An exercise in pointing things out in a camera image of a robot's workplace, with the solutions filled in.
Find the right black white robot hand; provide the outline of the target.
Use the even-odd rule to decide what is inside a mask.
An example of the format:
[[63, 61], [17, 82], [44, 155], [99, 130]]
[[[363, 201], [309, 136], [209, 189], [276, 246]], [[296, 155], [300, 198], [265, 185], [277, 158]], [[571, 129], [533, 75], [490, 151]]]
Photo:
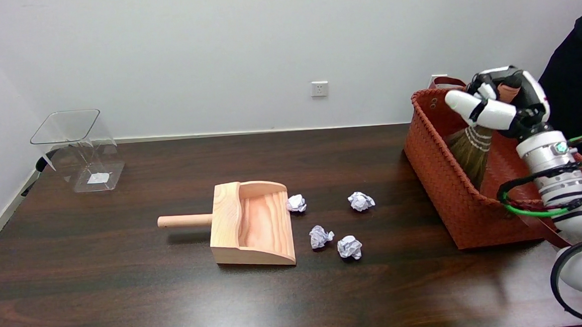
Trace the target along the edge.
[[469, 126], [496, 130], [506, 138], [523, 141], [550, 130], [544, 89], [515, 66], [478, 72], [464, 90], [451, 90], [444, 98]]

